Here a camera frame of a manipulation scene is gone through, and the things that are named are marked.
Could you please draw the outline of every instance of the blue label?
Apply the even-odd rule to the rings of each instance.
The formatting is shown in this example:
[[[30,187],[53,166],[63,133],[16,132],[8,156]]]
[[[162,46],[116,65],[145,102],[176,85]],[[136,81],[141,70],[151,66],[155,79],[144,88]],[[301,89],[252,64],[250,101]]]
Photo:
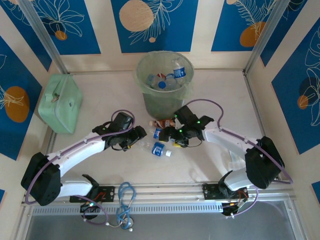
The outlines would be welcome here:
[[[175,78],[175,75],[173,73],[169,73],[166,77],[165,80],[167,80],[168,78]]]
[[[159,139],[160,132],[161,132],[161,128],[156,128],[155,131],[154,131],[153,138],[154,139]]]
[[[152,154],[160,157],[161,154],[162,154],[162,151],[164,150],[164,148],[165,148],[165,145],[163,145],[163,144],[160,143],[160,142],[156,142],[156,143],[153,145]]]
[[[180,69],[173,70],[173,72],[174,72],[174,78],[175,79],[182,78],[182,77],[184,77],[186,75],[184,67],[182,67]]]

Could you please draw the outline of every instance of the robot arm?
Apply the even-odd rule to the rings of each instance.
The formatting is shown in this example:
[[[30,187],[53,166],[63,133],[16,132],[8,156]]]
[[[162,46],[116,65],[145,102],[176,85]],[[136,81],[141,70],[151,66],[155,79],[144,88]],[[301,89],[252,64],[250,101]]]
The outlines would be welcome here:
[[[219,144],[245,160],[245,168],[230,171],[219,181],[219,194],[222,194],[224,198],[228,198],[238,189],[250,185],[266,189],[281,172],[266,155],[249,143],[261,147],[278,164],[282,167],[285,166],[274,143],[266,136],[261,139],[241,136],[236,132],[218,126],[218,123],[208,116],[198,118],[186,105],[174,114],[182,127],[179,129],[166,127],[159,135],[160,141],[167,142],[170,138],[173,138],[177,145],[185,148],[189,144],[189,139],[198,138],[201,141]]]
[[[57,157],[57,160],[50,163],[36,179],[30,192],[31,196],[41,206],[48,205],[56,198],[65,196],[79,195],[93,199],[98,194],[99,184],[92,177],[83,175],[78,179],[64,179],[63,176],[83,160],[110,147],[119,145],[122,151],[130,149],[134,143],[147,135],[141,126],[117,134],[127,130],[132,123],[131,116],[120,112],[113,121],[95,127],[85,138],[71,146],[48,155],[43,155],[41,152],[36,153],[31,158],[22,178],[22,187],[27,190],[39,170]]]

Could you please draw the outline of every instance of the blue cable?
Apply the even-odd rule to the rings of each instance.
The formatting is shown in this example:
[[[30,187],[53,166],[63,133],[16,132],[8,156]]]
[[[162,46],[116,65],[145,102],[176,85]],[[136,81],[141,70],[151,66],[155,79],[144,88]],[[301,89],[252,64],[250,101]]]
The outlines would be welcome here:
[[[118,222],[118,224],[120,225],[120,223],[124,223],[125,220],[124,220],[124,217],[127,218],[127,222],[126,222],[126,225],[124,224],[121,224],[121,228],[122,229],[128,229],[129,226],[130,226],[130,210],[131,210],[131,207],[129,205],[126,205],[124,204],[123,202],[123,194],[127,191],[132,191],[132,197],[131,197],[131,200],[130,202],[132,202],[135,198],[136,198],[136,190],[134,189],[134,187],[129,183],[129,182],[124,182],[122,183],[120,186],[119,186],[119,189],[118,189],[118,198],[119,198],[119,203],[120,203],[120,207],[118,207],[116,209],[116,220]]]

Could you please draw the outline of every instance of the white floor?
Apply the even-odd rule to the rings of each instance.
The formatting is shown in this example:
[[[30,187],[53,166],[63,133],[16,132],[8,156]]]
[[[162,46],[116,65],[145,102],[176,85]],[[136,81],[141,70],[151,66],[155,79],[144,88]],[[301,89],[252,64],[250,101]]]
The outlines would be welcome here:
[[[145,110],[139,88],[131,72],[75,75],[83,92],[76,131],[72,135],[58,134],[54,151],[65,148],[85,137],[91,130],[110,120],[114,111],[127,109],[134,113],[136,125],[148,130],[151,117]],[[188,100],[206,98],[224,108],[223,126],[243,135],[260,138],[261,132],[247,87],[240,71],[196,70],[193,94]],[[198,116],[217,120],[220,110],[208,102],[197,102],[190,109]],[[127,152],[107,149],[81,162],[72,169],[78,175],[89,174],[100,184],[189,183],[218,181],[231,161],[229,151],[213,143],[204,142],[195,148],[175,148],[171,157],[157,157],[134,145]]]

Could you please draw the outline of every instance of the mint green box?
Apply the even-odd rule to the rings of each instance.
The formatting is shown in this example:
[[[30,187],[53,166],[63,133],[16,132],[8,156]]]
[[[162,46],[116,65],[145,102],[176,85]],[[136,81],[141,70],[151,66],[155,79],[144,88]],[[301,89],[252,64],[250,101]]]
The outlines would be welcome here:
[[[42,95],[38,112],[57,134],[72,134],[83,94],[70,74],[53,74]]]

